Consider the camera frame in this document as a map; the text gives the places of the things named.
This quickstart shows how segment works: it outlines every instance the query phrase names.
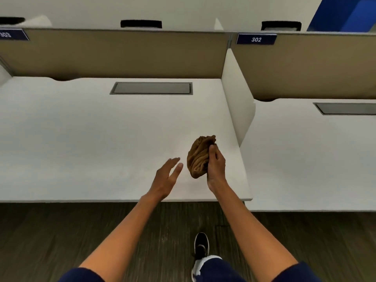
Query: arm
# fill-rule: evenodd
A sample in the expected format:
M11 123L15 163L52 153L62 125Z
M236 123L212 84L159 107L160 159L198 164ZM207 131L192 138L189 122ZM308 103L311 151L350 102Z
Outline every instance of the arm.
M169 159L157 171L152 187L125 219L94 250L80 267L97 273L105 282L120 282L132 258L138 239L156 205L166 198L183 169L179 163L170 176L171 169L180 158Z
M282 271L298 263L227 184L225 159L216 145L209 148L208 186L221 205L242 253L259 282L271 282Z

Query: brown cloth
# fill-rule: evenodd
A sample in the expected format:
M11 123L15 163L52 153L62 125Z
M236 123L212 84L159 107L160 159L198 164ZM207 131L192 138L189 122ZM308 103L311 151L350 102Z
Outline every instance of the brown cloth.
M208 171L209 146L215 143L215 135L200 136L192 144L187 156L187 167L193 178L199 178Z

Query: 302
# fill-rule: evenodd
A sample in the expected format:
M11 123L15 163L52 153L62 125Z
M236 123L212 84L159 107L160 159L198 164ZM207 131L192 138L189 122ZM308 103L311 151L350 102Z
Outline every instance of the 302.
M12 37L10 33L0 33L0 37Z
M252 37L252 42L261 42L261 37Z

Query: brown fabric panel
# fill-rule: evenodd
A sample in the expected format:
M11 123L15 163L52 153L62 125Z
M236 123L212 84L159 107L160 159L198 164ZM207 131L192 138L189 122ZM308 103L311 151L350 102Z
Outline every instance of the brown fabric panel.
M221 78L229 33L25 29L0 41L14 76Z
M279 34L231 48L255 99L376 99L376 36Z

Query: person's right arm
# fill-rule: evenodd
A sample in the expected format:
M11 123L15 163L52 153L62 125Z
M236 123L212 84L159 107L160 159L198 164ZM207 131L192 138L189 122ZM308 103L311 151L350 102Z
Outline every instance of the person's right arm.
M282 271L298 263L230 188L225 178L225 159L216 145L209 148L208 186L259 282L271 282Z

